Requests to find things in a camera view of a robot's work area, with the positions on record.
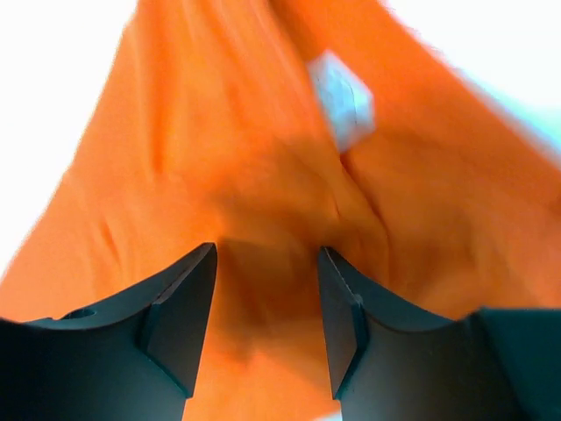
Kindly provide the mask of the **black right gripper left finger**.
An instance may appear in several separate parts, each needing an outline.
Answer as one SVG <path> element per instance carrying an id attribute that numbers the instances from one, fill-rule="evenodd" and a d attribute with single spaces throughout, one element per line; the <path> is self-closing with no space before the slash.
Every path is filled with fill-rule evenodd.
<path id="1" fill-rule="evenodd" d="M 194 394 L 217 249 L 60 319 L 1 323 L 4 420 L 179 420 Z"/>

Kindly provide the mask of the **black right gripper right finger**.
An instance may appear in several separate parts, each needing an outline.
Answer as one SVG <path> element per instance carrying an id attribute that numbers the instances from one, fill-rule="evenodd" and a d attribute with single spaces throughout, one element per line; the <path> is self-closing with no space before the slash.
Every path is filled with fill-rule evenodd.
<path id="1" fill-rule="evenodd" d="M 560 312 L 426 311 L 336 251 L 317 260 L 333 397 L 345 420 L 557 420 Z"/>

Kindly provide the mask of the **orange t shirt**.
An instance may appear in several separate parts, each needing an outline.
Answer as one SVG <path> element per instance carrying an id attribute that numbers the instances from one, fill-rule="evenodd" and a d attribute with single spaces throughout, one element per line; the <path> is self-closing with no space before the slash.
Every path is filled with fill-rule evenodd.
<path id="1" fill-rule="evenodd" d="M 560 172 L 375 1 L 141 1 L 1 283 L 59 317 L 205 241 L 194 420 L 336 409 L 321 246 L 449 318 L 560 304 Z"/>

